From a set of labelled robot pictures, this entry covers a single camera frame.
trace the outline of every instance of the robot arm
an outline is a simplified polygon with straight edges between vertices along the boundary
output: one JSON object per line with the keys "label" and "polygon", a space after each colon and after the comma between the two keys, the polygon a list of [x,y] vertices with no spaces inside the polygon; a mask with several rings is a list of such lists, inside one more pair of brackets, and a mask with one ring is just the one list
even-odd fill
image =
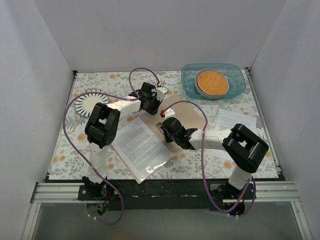
{"label": "robot arm", "polygon": [[[165,87],[155,87],[144,82],[141,89],[137,90],[139,99],[135,92],[132,92],[127,96],[128,100],[107,105],[97,103],[94,106],[84,132],[89,141],[90,162],[104,178],[106,177],[108,146],[116,137],[119,120],[140,110],[155,115],[167,91]],[[102,182],[102,179],[92,169],[88,177],[92,182]]]}
{"label": "robot arm", "polygon": [[[197,128],[185,129],[168,109],[161,112],[165,117],[161,125],[167,143],[176,142],[183,149],[201,149],[203,131]],[[225,150],[236,163],[228,184],[242,190],[251,174],[255,173],[269,150],[265,141],[242,124],[236,124],[230,130],[209,130],[205,133],[205,149]]]}

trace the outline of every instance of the white document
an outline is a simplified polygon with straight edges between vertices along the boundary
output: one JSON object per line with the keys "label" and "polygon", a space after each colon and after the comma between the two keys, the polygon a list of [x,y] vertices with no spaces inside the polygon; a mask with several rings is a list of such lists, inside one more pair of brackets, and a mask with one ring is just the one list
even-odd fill
{"label": "white document", "polygon": [[[215,130],[232,129],[236,124],[243,124],[252,132],[257,134],[257,118],[254,116],[248,116],[234,111],[227,111],[219,108],[218,117],[216,119]],[[230,155],[223,150],[212,149],[209,152],[210,155],[217,158],[233,161]]]}
{"label": "white document", "polygon": [[173,157],[139,117],[117,131],[112,146],[139,184]]}

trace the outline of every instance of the floral tablecloth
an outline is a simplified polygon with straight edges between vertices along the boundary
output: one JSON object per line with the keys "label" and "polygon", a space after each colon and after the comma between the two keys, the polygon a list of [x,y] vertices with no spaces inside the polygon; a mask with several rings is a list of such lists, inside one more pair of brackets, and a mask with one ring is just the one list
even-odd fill
{"label": "floral tablecloth", "polygon": [[[247,79],[245,72],[245,91],[243,94],[233,99],[221,100],[196,100],[186,96],[181,84],[180,71],[156,71],[156,75],[165,81],[166,87],[169,89],[168,96],[178,94],[185,100],[191,100],[202,107],[207,115],[209,124],[215,126],[218,115],[218,109],[225,109],[241,114],[257,117],[256,128],[259,136],[266,141],[266,133],[263,128],[263,123],[259,110],[251,90],[250,82]],[[84,72],[78,73],[75,79],[72,90],[71,99],[75,98],[80,93],[90,88],[101,89],[112,95],[126,97],[131,93],[128,82],[129,72]],[[155,83],[154,76],[146,71],[138,71],[132,74],[132,83],[135,88],[139,89],[143,82]],[[116,102],[117,99],[110,98],[109,102]],[[124,117],[119,122],[119,128],[123,127],[144,111],[134,113]],[[66,119],[67,132],[71,140],[76,146],[89,158],[89,143],[85,134],[85,126],[88,121],[87,117],[80,116],[76,113],[75,108],[71,106]],[[207,178],[225,179],[229,178],[235,163],[211,155],[211,150],[205,150],[205,172]],[[123,164],[120,157],[117,155],[112,146],[108,149],[107,156],[107,177],[108,179],[133,179],[130,172]],[[54,153],[50,169],[50,180],[80,180],[82,176],[89,173],[88,164],[79,156],[79,154],[71,147],[67,141],[63,131],[58,138],[58,146]],[[269,151],[263,159],[259,169],[255,174],[255,178],[277,178],[277,170],[275,167],[274,156]],[[150,179],[200,179],[200,151],[184,150],[178,156],[174,157],[157,172],[152,174]]]}

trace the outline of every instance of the white wall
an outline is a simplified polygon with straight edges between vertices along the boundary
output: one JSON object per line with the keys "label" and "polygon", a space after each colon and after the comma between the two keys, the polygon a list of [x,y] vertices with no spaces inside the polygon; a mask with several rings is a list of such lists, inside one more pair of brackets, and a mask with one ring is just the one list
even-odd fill
{"label": "white wall", "polygon": [[285,3],[252,76],[281,168],[320,239],[320,0]]}
{"label": "white wall", "polygon": [[73,70],[250,67],[286,0],[34,0]]}
{"label": "white wall", "polygon": [[0,0],[0,239],[22,236],[46,176],[72,72],[32,0]]}

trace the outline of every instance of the teal translucent container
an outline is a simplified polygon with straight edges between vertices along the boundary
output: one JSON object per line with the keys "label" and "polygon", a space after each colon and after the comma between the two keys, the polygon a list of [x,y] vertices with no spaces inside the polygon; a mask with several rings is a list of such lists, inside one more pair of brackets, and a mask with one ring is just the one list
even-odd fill
{"label": "teal translucent container", "polygon": [[[223,95],[201,95],[195,86],[195,78],[198,72],[212,69],[226,77],[229,89]],[[241,70],[228,63],[195,63],[185,65],[181,70],[181,82],[185,94],[191,99],[233,99],[246,90],[246,83]]]}

